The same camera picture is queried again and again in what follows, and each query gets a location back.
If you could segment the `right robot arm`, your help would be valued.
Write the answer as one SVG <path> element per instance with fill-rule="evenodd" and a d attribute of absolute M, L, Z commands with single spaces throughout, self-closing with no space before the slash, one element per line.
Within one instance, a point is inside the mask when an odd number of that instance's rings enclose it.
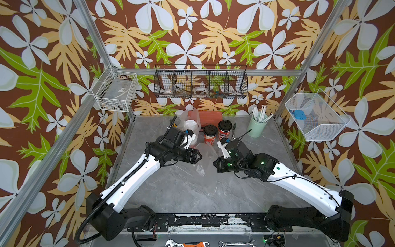
<path fill-rule="evenodd" d="M 253 154 L 240 139 L 223 138 L 217 145 L 223 154 L 213 163 L 218 173 L 243 173 L 246 179 L 277 185 L 309 203 L 309 207 L 296 208 L 272 205 L 264 218 L 268 228 L 277 231 L 291 226 L 308 227 L 339 242 L 348 240 L 353 193 L 325 188 L 268 154 Z"/>

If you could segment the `clear plastic carrier bag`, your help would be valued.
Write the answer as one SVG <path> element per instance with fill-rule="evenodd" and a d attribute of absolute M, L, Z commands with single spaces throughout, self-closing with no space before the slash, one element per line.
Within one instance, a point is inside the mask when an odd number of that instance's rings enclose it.
<path fill-rule="evenodd" d="M 186 130 L 185 126 L 184 126 L 185 121 L 190 120 L 190 119 L 195 120 L 199 125 L 199 129 L 197 131 L 193 131 L 193 133 L 200 132 L 201 123 L 200 123 L 200 117 L 199 117 L 199 113 L 198 113 L 197 109 L 184 111 L 181 115 L 178 116 L 178 119 L 175 121 L 175 124 L 178 129 Z"/>

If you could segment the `white lid red cup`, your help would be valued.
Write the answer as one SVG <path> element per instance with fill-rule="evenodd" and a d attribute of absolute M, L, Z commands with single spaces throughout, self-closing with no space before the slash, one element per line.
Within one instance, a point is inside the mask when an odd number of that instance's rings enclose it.
<path fill-rule="evenodd" d="M 192 139 L 191 139 L 190 145 L 189 145 L 190 148 L 193 148 L 197 144 L 198 138 L 199 138 L 199 133 L 198 132 L 194 132 L 193 135 L 192 135 Z"/>
<path fill-rule="evenodd" d="M 184 126 L 186 130 L 197 131 L 199 129 L 198 123 L 192 119 L 185 121 Z"/>

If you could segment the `white lid red cup front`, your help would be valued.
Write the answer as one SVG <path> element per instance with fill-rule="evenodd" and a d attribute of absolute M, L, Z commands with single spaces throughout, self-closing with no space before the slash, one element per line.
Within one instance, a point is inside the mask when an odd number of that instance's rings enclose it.
<path fill-rule="evenodd" d="M 197 131 L 199 129 L 198 123 L 192 119 L 185 121 L 184 126 L 186 130 Z"/>

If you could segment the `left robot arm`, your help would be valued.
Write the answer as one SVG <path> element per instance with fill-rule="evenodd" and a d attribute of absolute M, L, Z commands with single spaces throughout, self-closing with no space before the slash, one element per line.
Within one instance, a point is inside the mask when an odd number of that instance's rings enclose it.
<path fill-rule="evenodd" d="M 87 198 L 87 217 L 75 234 L 76 244 L 82 245 L 100 236 L 111 241 L 127 228 L 148 231 L 154 227 L 156 213 L 146 205 L 127 209 L 128 200 L 151 175 L 170 166 L 170 161 L 196 164 L 202 159 L 200 152 L 190 147 L 196 134 L 191 129 L 175 127 L 175 120 L 171 120 L 166 132 L 154 142 L 145 143 L 140 159 L 117 182 L 100 195 Z"/>

